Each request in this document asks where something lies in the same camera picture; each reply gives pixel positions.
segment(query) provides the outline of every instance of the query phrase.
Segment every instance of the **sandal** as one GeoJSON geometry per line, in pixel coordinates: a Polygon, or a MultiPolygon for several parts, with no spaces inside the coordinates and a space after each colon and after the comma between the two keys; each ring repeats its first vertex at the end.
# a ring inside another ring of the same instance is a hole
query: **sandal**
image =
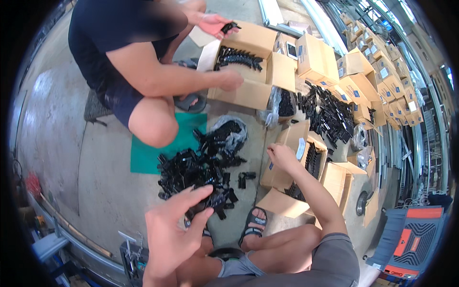
{"type": "MultiPolygon", "coordinates": [[[[175,63],[177,63],[179,66],[196,70],[198,67],[198,61],[198,58],[191,58],[186,60],[180,60],[175,63]]],[[[186,96],[186,98],[183,101],[180,100],[180,96],[174,96],[174,105],[187,113],[200,113],[206,107],[207,101],[206,98],[198,95],[197,93],[191,93],[188,96],[186,96]],[[191,103],[194,102],[196,99],[198,99],[197,103],[192,106],[191,103]]]]}
{"type": "Polygon", "coordinates": [[[250,212],[247,215],[246,226],[244,228],[244,231],[241,233],[241,238],[239,239],[239,247],[241,247],[242,241],[244,240],[244,237],[246,235],[256,234],[256,235],[258,235],[258,237],[262,237],[263,236],[264,229],[261,230],[261,229],[256,228],[256,227],[249,227],[249,223],[255,223],[255,224],[263,225],[263,226],[266,227],[267,222],[268,222],[268,216],[266,215],[266,211],[263,208],[254,207],[254,208],[250,209],[250,212]],[[252,212],[255,209],[263,211],[264,216],[266,217],[266,219],[261,219],[259,217],[256,217],[255,215],[253,215],[252,212]]]}
{"type": "MultiPolygon", "coordinates": [[[[191,226],[191,221],[185,216],[185,218],[183,219],[183,224],[185,225],[185,229],[188,229],[191,226]]],[[[206,223],[206,227],[204,227],[204,229],[202,230],[202,236],[210,237],[210,239],[212,239],[212,244],[213,244],[213,238],[212,238],[212,235],[210,234],[207,223],[206,223]]]]}

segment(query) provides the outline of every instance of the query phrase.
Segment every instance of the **white smartphone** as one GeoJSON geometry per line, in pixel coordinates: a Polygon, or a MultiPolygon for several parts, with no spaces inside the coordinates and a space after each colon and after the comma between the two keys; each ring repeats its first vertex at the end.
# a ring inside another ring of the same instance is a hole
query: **white smartphone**
{"type": "Polygon", "coordinates": [[[287,44],[287,56],[289,56],[292,59],[298,60],[297,48],[295,47],[295,45],[290,42],[286,42],[286,44],[287,44]]]}

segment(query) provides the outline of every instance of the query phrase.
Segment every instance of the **green mat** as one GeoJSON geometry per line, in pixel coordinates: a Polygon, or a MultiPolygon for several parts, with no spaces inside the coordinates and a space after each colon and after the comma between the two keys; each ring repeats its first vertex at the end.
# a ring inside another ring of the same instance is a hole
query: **green mat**
{"type": "Polygon", "coordinates": [[[140,174],[160,174],[156,166],[159,164],[158,155],[163,153],[166,157],[173,157],[177,152],[191,148],[196,150],[198,141],[193,136],[193,130],[199,129],[206,132],[207,114],[176,113],[175,118],[179,123],[179,133],[175,140],[163,148],[154,148],[141,142],[132,135],[131,146],[131,172],[140,174]]]}

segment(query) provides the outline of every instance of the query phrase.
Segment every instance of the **plastic bag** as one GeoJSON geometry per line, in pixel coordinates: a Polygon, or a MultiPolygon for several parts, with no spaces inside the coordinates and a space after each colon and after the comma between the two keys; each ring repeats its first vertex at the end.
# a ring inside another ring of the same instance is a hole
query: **plastic bag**
{"type": "Polygon", "coordinates": [[[229,152],[232,152],[240,142],[243,143],[249,138],[247,135],[246,123],[244,123],[238,117],[223,115],[218,118],[217,122],[210,128],[209,132],[215,131],[216,129],[220,128],[223,124],[229,121],[235,121],[241,128],[241,131],[239,133],[231,133],[225,140],[225,149],[229,152]]]}
{"type": "Polygon", "coordinates": [[[264,121],[267,128],[272,129],[277,126],[279,121],[279,104],[281,100],[281,88],[272,87],[269,95],[268,107],[266,110],[257,110],[257,115],[264,121]]]}
{"type": "Polygon", "coordinates": [[[351,148],[353,151],[361,151],[368,145],[368,132],[363,124],[354,127],[354,136],[351,138],[351,148]]]}
{"type": "Polygon", "coordinates": [[[368,164],[375,160],[371,156],[372,146],[367,146],[363,150],[359,151],[357,154],[357,166],[363,170],[367,170],[368,164]]]}

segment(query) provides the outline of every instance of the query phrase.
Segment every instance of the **hand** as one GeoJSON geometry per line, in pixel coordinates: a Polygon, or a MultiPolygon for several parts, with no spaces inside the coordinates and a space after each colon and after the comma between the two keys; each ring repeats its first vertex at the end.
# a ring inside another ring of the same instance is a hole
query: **hand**
{"type": "Polygon", "coordinates": [[[220,88],[224,91],[232,91],[239,88],[244,82],[244,78],[237,71],[226,68],[218,72],[220,74],[220,88]]]}
{"type": "Polygon", "coordinates": [[[204,14],[198,26],[202,31],[221,40],[223,38],[228,38],[232,33],[239,32],[238,28],[232,28],[226,34],[221,31],[224,25],[231,22],[233,21],[223,18],[218,14],[204,14]]]}
{"type": "Polygon", "coordinates": [[[145,213],[150,255],[146,269],[154,279],[166,278],[201,246],[202,230],[213,213],[207,208],[196,214],[188,230],[177,226],[178,220],[192,206],[208,197],[213,186],[184,189],[164,204],[145,213]]]}
{"type": "Polygon", "coordinates": [[[293,150],[288,146],[272,143],[268,146],[266,153],[275,166],[289,174],[297,169],[304,169],[293,150]]]}

